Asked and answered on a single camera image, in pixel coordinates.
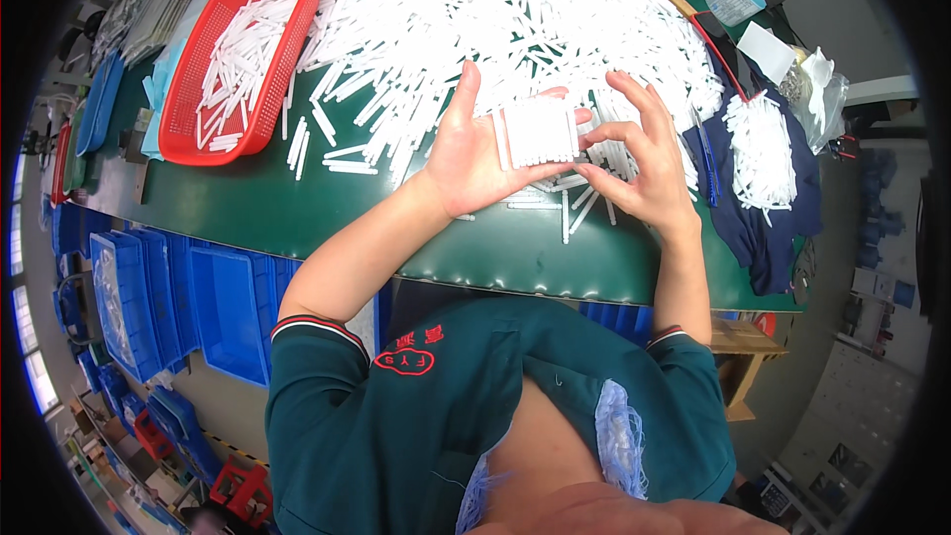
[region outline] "green work table surface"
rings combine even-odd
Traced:
[[[705,8],[703,0],[688,1]],[[761,23],[783,27],[769,18]],[[320,155],[332,148],[320,134],[310,145],[303,178],[295,181],[285,163],[290,141],[280,139],[278,128],[259,154],[227,166],[199,168],[151,161],[144,204],[136,203],[136,169],[119,157],[118,137],[134,124],[139,108],[149,107],[142,79],[151,70],[148,60],[125,72],[106,143],[89,161],[84,185],[88,207],[171,232],[303,259],[390,194],[388,160],[380,161],[376,176],[328,172],[319,163]],[[297,78],[289,134],[302,115],[310,127],[317,127],[307,96],[325,70]],[[363,144],[370,137],[369,124],[361,128],[352,120],[372,92],[367,87],[348,101],[327,104],[326,113],[339,130],[339,148]],[[423,154],[432,139],[427,137],[416,153],[410,172],[424,164]],[[582,190],[572,190],[572,199]],[[714,231],[707,204],[699,203],[697,211],[704,223],[707,281],[714,308],[802,310],[791,294],[754,295],[748,272],[739,267]],[[505,205],[493,205],[475,215],[471,222],[454,221],[407,261],[399,276],[607,302],[649,304],[653,299],[659,263],[656,241],[639,221],[621,212],[617,226],[612,227],[603,199],[568,245],[561,243],[559,211],[510,211]]]

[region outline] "sleeve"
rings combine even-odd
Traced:
[[[709,485],[695,498],[718,502],[730,487],[736,456],[723,404],[716,363],[709,348],[672,327],[647,346],[668,386],[686,413],[694,434],[688,439],[700,447],[702,471]]]
[[[284,318],[271,341],[264,432],[270,449],[296,449],[366,380],[370,357],[345,327],[315,316]]]

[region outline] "person's left hand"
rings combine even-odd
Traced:
[[[531,182],[568,172],[574,165],[571,161],[543,163],[518,170],[510,165],[508,172],[502,172],[492,117],[473,118],[480,83],[478,67],[466,60],[456,94],[436,131],[433,153],[419,172],[429,176],[434,196],[450,218],[488,207]],[[567,87],[555,87],[543,95],[564,98],[567,92]],[[578,109],[575,118],[578,124],[591,120],[590,110]]]

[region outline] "dark green polo shirt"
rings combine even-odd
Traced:
[[[273,339],[264,427],[285,535],[453,533],[522,375],[596,459],[602,386],[623,386],[652,502],[719,501],[735,470],[713,357],[683,333],[643,350],[563,304],[517,297],[435,315],[373,360],[345,328],[310,316],[281,320]]]

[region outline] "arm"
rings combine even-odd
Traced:
[[[350,320],[453,218],[572,168],[570,162],[550,163],[502,172],[492,118],[473,119],[480,82],[478,68],[467,60],[426,166],[307,258],[284,293],[279,318]],[[546,94],[564,97],[567,91],[559,87]],[[577,111],[579,124],[590,117],[588,110]]]
[[[645,89],[623,72],[609,73],[608,84],[640,111],[644,128],[633,122],[609,122],[588,133],[582,142],[624,141],[640,173],[626,183],[590,164],[577,166],[577,170],[595,190],[660,235],[654,329],[680,325],[697,343],[709,345],[710,304],[701,224],[684,185],[673,120],[653,87]]]

